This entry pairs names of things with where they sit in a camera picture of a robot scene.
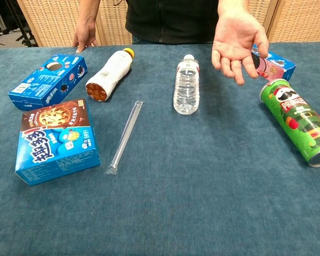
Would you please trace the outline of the person's left hand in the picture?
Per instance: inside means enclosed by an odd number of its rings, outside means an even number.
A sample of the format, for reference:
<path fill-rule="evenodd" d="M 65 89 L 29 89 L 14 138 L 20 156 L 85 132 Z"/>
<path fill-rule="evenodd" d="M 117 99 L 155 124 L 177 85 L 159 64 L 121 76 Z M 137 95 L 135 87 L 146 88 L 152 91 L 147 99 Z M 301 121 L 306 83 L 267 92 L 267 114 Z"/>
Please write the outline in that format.
<path fill-rule="evenodd" d="M 237 85 L 245 83 L 242 68 L 251 78 L 257 78 L 251 55 L 253 45 L 261 57 L 268 56 L 269 43 L 264 27 L 248 11 L 236 9 L 219 12 L 212 44 L 212 64 L 216 70 Z"/>

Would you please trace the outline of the person's right hand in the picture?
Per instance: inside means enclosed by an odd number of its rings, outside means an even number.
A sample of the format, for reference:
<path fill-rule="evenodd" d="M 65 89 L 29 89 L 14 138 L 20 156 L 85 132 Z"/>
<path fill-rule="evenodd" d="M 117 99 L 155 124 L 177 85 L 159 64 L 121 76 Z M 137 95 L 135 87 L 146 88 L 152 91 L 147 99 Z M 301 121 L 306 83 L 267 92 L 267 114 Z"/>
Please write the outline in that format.
<path fill-rule="evenodd" d="M 78 21 L 75 28 L 73 39 L 73 47 L 77 47 L 76 53 L 81 53 L 88 47 L 98 46 L 98 42 L 95 37 L 95 32 L 95 21 Z"/>

